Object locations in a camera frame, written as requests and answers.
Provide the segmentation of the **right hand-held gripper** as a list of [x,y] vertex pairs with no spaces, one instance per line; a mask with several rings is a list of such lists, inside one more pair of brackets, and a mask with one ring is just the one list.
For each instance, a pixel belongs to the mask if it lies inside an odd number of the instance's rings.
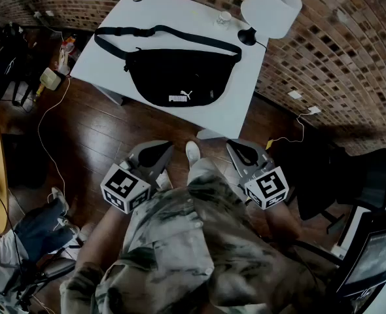
[[265,151],[254,142],[232,139],[226,143],[240,180],[239,187],[262,210],[283,201],[289,186],[282,169],[271,158],[264,159]]

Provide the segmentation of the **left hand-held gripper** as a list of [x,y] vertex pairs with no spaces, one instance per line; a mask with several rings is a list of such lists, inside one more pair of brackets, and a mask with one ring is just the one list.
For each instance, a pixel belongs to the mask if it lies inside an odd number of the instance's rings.
[[135,146],[130,156],[113,164],[101,182],[105,201],[125,214],[148,201],[157,191],[158,176],[173,154],[170,141],[154,140]]

